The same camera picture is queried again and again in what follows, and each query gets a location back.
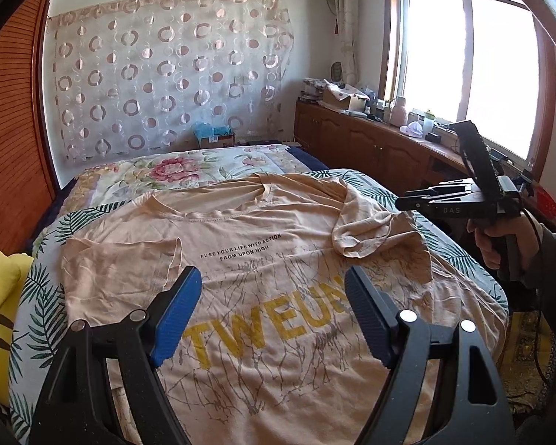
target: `window frame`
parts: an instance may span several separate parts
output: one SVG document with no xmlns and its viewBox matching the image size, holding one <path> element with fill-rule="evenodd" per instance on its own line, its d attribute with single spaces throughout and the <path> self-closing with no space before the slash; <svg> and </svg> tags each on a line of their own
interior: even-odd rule
<svg viewBox="0 0 556 445">
<path fill-rule="evenodd" d="M 392 100 L 400 95 L 403 80 L 398 73 L 405 72 L 407 63 L 407 19 L 404 15 L 408 11 L 409 0 L 385 0 L 385 24 L 383 55 L 381 57 L 381 75 L 378 88 L 380 99 Z M 471 0 L 464 0 L 466 14 L 473 14 Z M 543 172 L 544 164 L 554 124 L 556 106 L 556 56 L 555 46 L 546 31 L 534 18 L 535 32 L 537 35 L 539 54 L 539 91 L 537 112 L 535 115 L 534 131 L 527 159 L 522 159 L 510 152 L 503 146 L 484 138 L 484 141 L 492 148 L 505 154 L 513 163 L 520 168 L 525 168 L 528 162 L 533 162 L 532 174 L 539 181 Z M 467 115 L 471 90 L 471 71 L 473 69 L 474 57 L 474 28 L 473 18 L 466 17 L 466 58 L 464 60 L 464 81 L 461 89 L 461 102 L 458 116 Z"/>
</svg>

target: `hand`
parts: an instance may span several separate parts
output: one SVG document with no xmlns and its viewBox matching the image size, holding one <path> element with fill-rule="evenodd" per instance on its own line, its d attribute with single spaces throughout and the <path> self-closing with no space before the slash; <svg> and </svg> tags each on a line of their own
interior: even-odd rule
<svg viewBox="0 0 556 445">
<path fill-rule="evenodd" d="M 521 256 L 521 267 L 524 271 L 529 269 L 531 259 L 540 249 L 536 232 L 540 239 L 542 236 L 541 224 L 538 223 L 531 214 L 529 214 L 529 216 L 535 224 L 536 231 L 531 227 L 531 223 L 523 212 L 517 218 L 500 218 L 493 225 L 488 226 L 484 230 L 476 227 L 472 220 L 467 222 L 467 230 L 469 233 L 475 232 L 476 245 L 480 248 L 480 251 L 482 251 L 484 262 L 490 269 L 499 269 L 500 267 L 500 254 L 492 247 L 490 238 L 506 236 L 508 234 L 514 234 L 517 237 L 517 246 L 519 247 Z"/>
</svg>

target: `beige t-shirt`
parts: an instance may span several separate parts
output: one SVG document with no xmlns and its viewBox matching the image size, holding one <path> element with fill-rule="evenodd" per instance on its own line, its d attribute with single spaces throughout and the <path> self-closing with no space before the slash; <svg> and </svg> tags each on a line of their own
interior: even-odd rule
<svg viewBox="0 0 556 445">
<path fill-rule="evenodd" d="M 498 303 L 431 255 L 409 214 L 333 178 L 261 174 L 145 194 L 68 240 L 62 283 L 69 320 L 97 325 L 147 307 L 197 266 L 202 296 L 159 370 L 192 443 L 343 445 L 356 440 L 388 373 L 345 298 L 353 264 L 429 322 L 471 319 L 500 353 Z M 411 441 L 435 382 L 429 365 Z M 111 383 L 122 386 L 116 373 Z"/>
</svg>

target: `mattress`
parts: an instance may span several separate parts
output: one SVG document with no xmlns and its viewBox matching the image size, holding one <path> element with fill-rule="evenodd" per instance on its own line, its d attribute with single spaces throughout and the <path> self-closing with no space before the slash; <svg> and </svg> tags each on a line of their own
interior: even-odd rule
<svg viewBox="0 0 556 445">
<path fill-rule="evenodd" d="M 13 431 L 21 443 L 27 440 L 39 392 L 56 353 L 57 343 L 67 327 L 64 294 L 59 285 L 60 246 L 81 227 L 153 188 L 206 185 L 253 172 L 308 172 L 308 168 L 292 155 L 283 155 L 285 149 L 279 146 L 272 149 L 268 146 L 241 148 L 240 153 L 236 149 L 239 148 L 119 162 L 88 172 L 84 184 L 79 186 L 82 191 L 72 191 L 64 203 L 62 215 L 44 230 L 36 242 L 37 259 L 25 282 L 15 321 L 9 363 L 9 393 Z M 331 169 L 308 173 L 317 178 L 342 178 L 390 211 L 396 211 L 396 196 L 361 172 Z M 147 181 L 144 179 L 146 175 L 154 177 Z M 415 218 L 430 251 L 448 260 L 507 311 L 506 296 L 496 281 L 426 218 L 418 214 Z"/>
</svg>

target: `wall covering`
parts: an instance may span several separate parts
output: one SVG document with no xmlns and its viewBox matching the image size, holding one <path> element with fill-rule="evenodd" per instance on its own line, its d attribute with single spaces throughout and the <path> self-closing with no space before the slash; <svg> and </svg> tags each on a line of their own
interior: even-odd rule
<svg viewBox="0 0 556 445">
<path fill-rule="evenodd" d="M 195 145 L 199 122 L 247 141 L 278 135 L 294 44 L 280 0 L 120 0 L 52 17 L 47 34 L 46 115 L 68 159 Z"/>
</svg>

